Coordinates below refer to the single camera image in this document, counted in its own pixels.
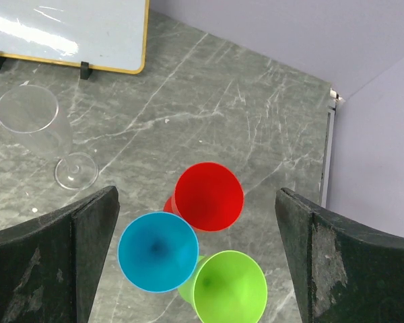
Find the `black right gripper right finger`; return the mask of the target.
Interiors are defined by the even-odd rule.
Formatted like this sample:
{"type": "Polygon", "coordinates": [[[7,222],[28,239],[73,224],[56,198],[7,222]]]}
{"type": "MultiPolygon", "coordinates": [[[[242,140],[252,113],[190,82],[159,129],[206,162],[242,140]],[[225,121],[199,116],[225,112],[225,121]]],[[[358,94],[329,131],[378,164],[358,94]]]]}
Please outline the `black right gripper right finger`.
{"type": "Polygon", "coordinates": [[[303,322],[404,322],[404,238],[289,188],[275,214],[303,322]]]}

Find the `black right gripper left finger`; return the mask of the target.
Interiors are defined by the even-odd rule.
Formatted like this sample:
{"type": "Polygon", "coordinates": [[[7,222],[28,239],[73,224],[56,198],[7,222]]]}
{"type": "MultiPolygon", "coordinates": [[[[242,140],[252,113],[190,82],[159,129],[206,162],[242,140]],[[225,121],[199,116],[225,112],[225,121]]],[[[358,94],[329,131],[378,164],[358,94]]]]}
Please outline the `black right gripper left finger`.
{"type": "Polygon", "coordinates": [[[87,322],[119,210],[107,186],[0,230],[0,322],[87,322]]]}

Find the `clear ribbed wine glass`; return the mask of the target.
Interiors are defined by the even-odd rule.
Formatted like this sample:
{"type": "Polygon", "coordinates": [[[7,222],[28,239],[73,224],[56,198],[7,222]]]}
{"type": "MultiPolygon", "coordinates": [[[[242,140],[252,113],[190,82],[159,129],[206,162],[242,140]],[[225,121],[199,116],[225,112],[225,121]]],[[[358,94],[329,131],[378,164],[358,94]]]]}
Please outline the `clear ribbed wine glass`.
{"type": "Polygon", "coordinates": [[[95,183],[98,166],[90,155],[71,151],[71,124],[49,89],[20,85],[5,92],[0,125],[32,153],[57,163],[54,178],[62,188],[81,191],[95,183]]]}

